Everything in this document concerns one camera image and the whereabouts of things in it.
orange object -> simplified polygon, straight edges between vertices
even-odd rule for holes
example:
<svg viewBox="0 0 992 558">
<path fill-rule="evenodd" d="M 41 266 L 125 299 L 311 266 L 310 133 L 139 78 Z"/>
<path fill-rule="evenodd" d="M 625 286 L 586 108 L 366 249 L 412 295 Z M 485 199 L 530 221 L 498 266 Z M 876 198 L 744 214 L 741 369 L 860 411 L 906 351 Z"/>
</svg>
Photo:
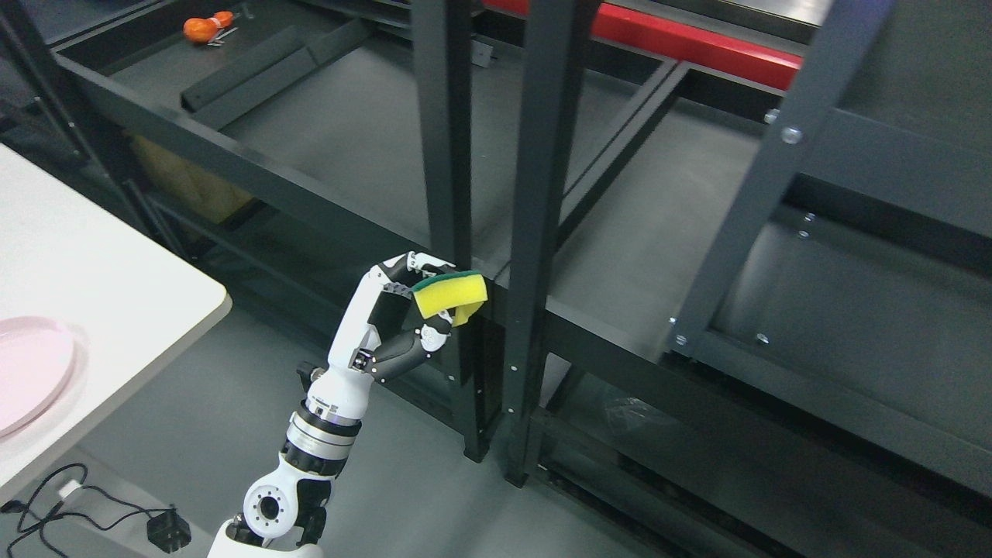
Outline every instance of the orange object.
<svg viewBox="0 0 992 558">
<path fill-rule="evenodd" d="M 189 18 L 183 24 L 183 35 L 194 43 L 209 43 L 217 31 L 229 27 L 234 21 L 231 12 L 217 12 L 212 18 Z"/>
</svg>

sponge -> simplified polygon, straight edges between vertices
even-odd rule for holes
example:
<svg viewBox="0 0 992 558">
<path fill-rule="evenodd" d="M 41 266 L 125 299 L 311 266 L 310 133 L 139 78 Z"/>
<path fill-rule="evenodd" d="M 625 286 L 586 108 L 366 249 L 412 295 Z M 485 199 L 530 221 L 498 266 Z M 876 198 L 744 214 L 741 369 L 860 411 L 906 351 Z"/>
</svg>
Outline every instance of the sponge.
<svg viewBox="0 0 992 558">
<path fill-rule="evenodd" d="M 458 327 L 489 300 L 486 280 L 478 271 L 435 275 L 414 285 L 414 300 L 424 319 L 442 310 L 454 309 L 451 325 Z"/>
</svg>

gray floor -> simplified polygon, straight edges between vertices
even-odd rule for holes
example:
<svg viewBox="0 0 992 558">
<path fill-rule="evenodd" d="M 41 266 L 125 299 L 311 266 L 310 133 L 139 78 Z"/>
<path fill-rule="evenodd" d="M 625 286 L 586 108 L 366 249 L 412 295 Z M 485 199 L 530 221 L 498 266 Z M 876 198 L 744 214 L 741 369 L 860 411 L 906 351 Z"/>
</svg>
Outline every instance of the gray floor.
<svg viewBox="0 0 992 558">
<path fill-rule="evenodd" d="M 319 356 L 235 303 L 229 317 L 80 446 L 213 531 L 249 484 L 275 466 L 286 421 L 303 395 L 293 369 L 304 358 Z M 550 488 L 506 483 L 500 445 L 481 465 L 461 450 L 454 432 L 373 388 L 328 507 L 321 539 L 328 558 L 653 555 Z M 73 558 L 130 555 L 75 526 L 54 525 L 46 534 Z M 12 536 L 10 516 L 3 516 L 3 546 Z M 53 554 L 32 540 L 15 556 Z"/>
</svg>

charger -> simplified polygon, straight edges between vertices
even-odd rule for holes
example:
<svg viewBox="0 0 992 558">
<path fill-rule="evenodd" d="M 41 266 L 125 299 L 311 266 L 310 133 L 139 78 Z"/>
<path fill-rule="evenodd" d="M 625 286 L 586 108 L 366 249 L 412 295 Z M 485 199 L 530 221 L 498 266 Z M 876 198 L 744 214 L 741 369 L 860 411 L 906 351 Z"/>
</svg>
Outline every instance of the charger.
<svg viewBox="0 0 992 558">
<path fill-rule="evenodd" d="M 181 518 L 175 508 L 168 509 L 148 520 L 148 541 L 163 552 L 172 554 L 192 541 L 189 523 Z"/>
</svg>

silver metal ring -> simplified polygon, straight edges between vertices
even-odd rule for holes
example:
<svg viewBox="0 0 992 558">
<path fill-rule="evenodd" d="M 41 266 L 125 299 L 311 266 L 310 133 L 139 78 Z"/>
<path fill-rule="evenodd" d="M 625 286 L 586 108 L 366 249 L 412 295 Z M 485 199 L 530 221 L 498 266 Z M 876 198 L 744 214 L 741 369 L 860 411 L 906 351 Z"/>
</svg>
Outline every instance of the silver metal ring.
<svg viewBox="0 0 992 558">
<path fill-rule="evenodd" d="M 324 432 L 323 430 L 315 427 L 313 424 L 305 421 L 297 413 L 293 413 L 293 416 L 290 417 L 290 424 L 296 426 L 301 432 L 307 434 L 311 438 L 317 438 L 327 444 L 334 444 L 335 446 L 350 446 L 355 443 L 354 436 L 341 436 L 339 434 Z"/>
<path fill-rule="evenodd" d="M 340 461 L 347 459 L 348 454 L 351 453 L 350 445 L 338 446 L 336 444 L 322 442 L 301 432 L 299 428 L 296 428 L 292 424 L 286 430 L 286 439 L 300 450 L 316 458 Z"/>
</svg>

